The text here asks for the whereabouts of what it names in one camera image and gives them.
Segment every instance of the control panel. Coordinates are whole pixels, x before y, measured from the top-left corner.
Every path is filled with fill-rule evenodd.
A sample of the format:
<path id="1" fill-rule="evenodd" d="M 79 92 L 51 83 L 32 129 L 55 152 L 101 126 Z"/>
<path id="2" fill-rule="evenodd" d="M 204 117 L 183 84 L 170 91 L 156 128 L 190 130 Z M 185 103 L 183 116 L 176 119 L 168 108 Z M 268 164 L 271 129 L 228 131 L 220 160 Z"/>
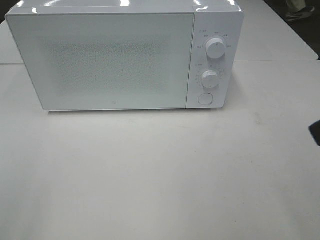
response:
<path id="1" fill-rule="evenodd" d="M 241 11 L 195 9 L 186 108 L 221 108 L 243 22 Z"/>

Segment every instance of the microwave window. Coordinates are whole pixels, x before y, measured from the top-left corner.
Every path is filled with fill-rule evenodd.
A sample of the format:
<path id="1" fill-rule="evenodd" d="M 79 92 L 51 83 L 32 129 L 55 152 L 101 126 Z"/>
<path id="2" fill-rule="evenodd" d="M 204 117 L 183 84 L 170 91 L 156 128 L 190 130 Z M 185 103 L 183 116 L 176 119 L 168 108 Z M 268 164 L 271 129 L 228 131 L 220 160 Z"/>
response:
<path id="1" fill-rule="evenodd" d="M 13 16 L 44 109 L 185 108 L 193 13 Z"/>

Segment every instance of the sneaker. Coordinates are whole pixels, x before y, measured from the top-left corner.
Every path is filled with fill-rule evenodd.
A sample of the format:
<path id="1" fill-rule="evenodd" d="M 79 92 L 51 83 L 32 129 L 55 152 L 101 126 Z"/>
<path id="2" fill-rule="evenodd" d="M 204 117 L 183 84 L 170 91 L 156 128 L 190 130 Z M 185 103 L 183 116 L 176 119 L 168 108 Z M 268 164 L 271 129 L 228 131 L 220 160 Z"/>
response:
<path id="1" fill-rule="evenodd" d="M 314 6 L 306 6 L 304 9 L 297 12 L 287 12 L 285 14 L 286 22 L 294 22 L 300 19 L 309 18 L 315 11 Z"/>

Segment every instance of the microwave top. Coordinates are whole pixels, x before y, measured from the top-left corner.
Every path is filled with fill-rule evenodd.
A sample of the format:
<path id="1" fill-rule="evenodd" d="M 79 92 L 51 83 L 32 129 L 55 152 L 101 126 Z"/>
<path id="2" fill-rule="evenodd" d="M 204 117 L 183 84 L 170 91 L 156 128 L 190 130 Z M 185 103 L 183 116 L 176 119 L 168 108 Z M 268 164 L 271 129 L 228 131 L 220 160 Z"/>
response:
<path id="1" fill-rule="evenodd" d="M 238 12 L 234 0 L 21 0 L 7 15 Z"/>

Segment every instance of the white knob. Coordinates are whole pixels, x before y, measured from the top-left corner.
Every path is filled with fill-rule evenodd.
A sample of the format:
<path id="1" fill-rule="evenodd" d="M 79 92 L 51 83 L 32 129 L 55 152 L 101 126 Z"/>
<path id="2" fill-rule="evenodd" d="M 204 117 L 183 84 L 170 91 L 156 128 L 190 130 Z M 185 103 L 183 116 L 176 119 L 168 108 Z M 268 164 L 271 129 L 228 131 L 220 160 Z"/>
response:
<path id="1" fill-rule="evenodd" d="M 205 49 L 209 58 L 218 59 L 225 54 L 226 44 L 220 37 L 214 37 L 205 44 Z"/>
<path id="2" fill-rule="evenodd" d="M 201 76 L 202 86 L 206 89 L 212 89 L 219 85 L 220 83 L 220 76 L 219 74 L 214 71 L 205 71 Z"/>

